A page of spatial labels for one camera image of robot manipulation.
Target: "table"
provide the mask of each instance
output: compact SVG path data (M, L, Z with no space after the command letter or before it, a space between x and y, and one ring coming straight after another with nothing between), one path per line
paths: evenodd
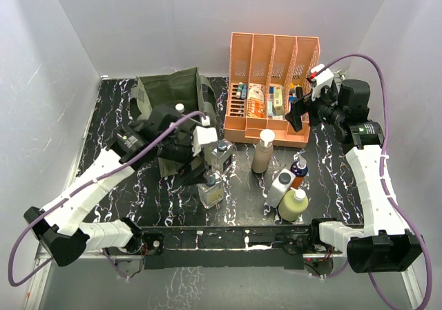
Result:
M226 77L209 78L217 97L216 115L224 123ZM130 120L128 98L134 79L103 80L79 164L83 173L97 158L100 149L119 126ZM223 138L223 129L218 135ZM356 182L343 158L333 128L319 125L311 129L305 150L275 147L270 167L262 175L251 171L254 147L236 144L233 173L225 184L225 199L206 210L196 186L179 187L174 177L160 177L157 162L151 162L112 190L87 222L107 222L130 217L139 226L262 226L288 224L277 210L265 204L265 194L282 168L290 167L296 153L307 160L309 174L301 188L310 199L309 208L294 224L309 224L315 217L336 217L346 224L362 224L363 214Z

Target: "marble tabletop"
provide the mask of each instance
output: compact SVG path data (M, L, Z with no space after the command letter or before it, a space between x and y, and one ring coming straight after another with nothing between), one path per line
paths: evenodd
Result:
M223 122L228 79L209 78L217 97L217 118ZM134 79L103 80L79 164L83 173L97 158L115 131L130 122L128 99ZM114 188L86 218L107 222L130 217L139 226L253 226L288 224L265 203L267 190L282 168L290 167L296 153L307 160L309 173L301 184L309 198L308 209L294 224L309 224L315 217L336 217L346 224L362 224L363 214L356 182L343 157L334 131L327 125L311 129L305 149L275 147L269 169L262 175L251 169L254 146L235 144L233 170L224 181L224 200L206 210L196 186L178 186L174 177L160 177L155 160Z

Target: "green bottle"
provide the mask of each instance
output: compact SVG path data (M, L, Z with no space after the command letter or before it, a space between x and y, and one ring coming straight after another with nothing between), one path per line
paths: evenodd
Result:
M307 210L309 199L302 189L290 189L282 198L278 207L279 215L288 222L294 222Z

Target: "wall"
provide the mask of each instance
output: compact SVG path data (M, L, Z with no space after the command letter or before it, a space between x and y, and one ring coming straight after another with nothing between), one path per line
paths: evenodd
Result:
M358 49L384 0L59 1L99 74L133 77L227 75L232 32L319 36L327 62Z
M58 0L0 0L0 10L0 299L2 309L21 309L27 289L8 284L10 249L25 210L63 190L99 75ZM26 238L16 280L30 272L36 248Z
M377 60L385 76L391 129L389 172L398 203L420 228L430 250L434 286L428 309L442 304L437 293L442 289L440 9L442 0L385 0L359 49ZM347 75L370 83L370 117L382 123L381 90L372 67L353 60ZM424 290L422 258L414 266Z

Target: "orange plastic organizer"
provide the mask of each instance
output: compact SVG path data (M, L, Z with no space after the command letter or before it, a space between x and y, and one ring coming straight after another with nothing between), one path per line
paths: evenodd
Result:
M302 131L295 133L286 120L247 117L247 99L236 99L240 82L265 87L265 115L270 86L283 85L284 113L289 111L290 85L310 92L307 72L317 65L320 53L318 37L232 33L224 137L231 142L258 143L263 129L271 129L276 146L304 148L309 141L308 116L302 119Z

